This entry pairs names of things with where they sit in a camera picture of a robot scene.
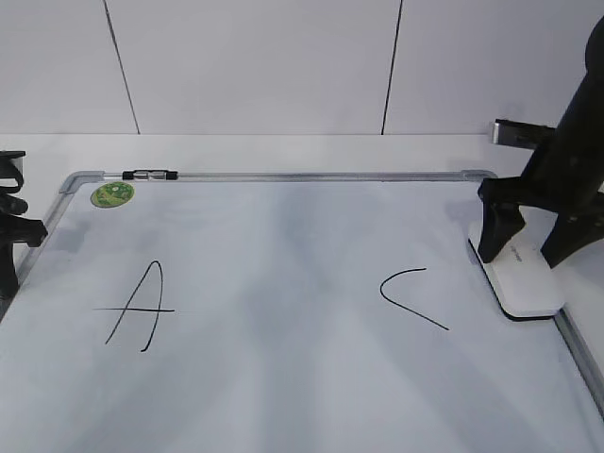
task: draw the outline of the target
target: black clamp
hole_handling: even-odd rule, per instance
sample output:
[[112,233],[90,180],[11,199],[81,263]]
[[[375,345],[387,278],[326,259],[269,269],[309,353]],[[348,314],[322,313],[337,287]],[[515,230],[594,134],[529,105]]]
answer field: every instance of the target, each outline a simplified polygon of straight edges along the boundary
[[552,136],[553,127],[519,123],[497,118],[493,122],[493,143],[514,148],[535,149],[544,139]]
[[130,172],[122,172],[124,181],[134,180],[156,180],[156,181],[176,181],[178,180],[178,172],[171,170],[133,170]]
[[24,185],[21,171],[14,164],[25,151],[0,151],[0,179],[14,179],[14,186],[0,186],[0,300],[11,299],[19,289],[12,256],[14,243],[39,247],[48,235],[40,220],[29,220],[18,215],[27,211],[27,203],[12,196]]
[[491,262],[525,220],[520,206],[558,214],[541,252],[550,267],[604,239],[604,18],[585,51],[587,74],[558,127],[546,131],[521,176],[484,179],[478,254]]

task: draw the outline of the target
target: round sticker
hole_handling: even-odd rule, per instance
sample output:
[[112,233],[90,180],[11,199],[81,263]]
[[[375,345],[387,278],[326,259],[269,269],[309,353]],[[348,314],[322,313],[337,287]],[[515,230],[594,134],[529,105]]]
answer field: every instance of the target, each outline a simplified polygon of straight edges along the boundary
[[98,208],[115,208],[130,201],[134,187],[125,182],[110,182],[92,193],[91,201]]

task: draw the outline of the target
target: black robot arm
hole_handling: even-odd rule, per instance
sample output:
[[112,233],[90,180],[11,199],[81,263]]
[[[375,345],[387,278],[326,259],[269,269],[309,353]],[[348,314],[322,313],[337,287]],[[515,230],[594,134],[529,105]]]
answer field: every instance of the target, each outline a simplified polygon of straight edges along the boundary
[[19,288],[12,245],[27,243],[30,247],[38,247],[48,234],[42,221],[17,217],[27,211],[27,203],[12,196],[12,193],[19,192],[24,184],[23,175],[14,164],[24,155],[24,151],[0,152],[0,179],[15,181],[14,186],[0,186],[0,302],[10,300]]
[[485,179],[478,253],[491,262],[525,221],[520,206],[558,214],[541,252],[551,267],[604,238],[604,18],[585,51],[587,73],[560,123],[533,152],[522,175]]

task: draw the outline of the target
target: white wall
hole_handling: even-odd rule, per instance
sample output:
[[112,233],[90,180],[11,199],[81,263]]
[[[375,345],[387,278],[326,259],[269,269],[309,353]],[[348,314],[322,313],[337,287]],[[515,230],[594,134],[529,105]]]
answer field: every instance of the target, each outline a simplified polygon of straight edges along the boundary
[[386,133],[555,126],[602,0],[404,0]]
[[111,0],[142,133],[377,134],[398,0]]
[[[141,133],[378,134],[399,0],[109,0]],[[386,133],[555,125],[604,0],[404,0]],[[136,133],[103,0],[4,0],[0,133]]]
[[100,0],[2,0],[0,133],[136,133]]

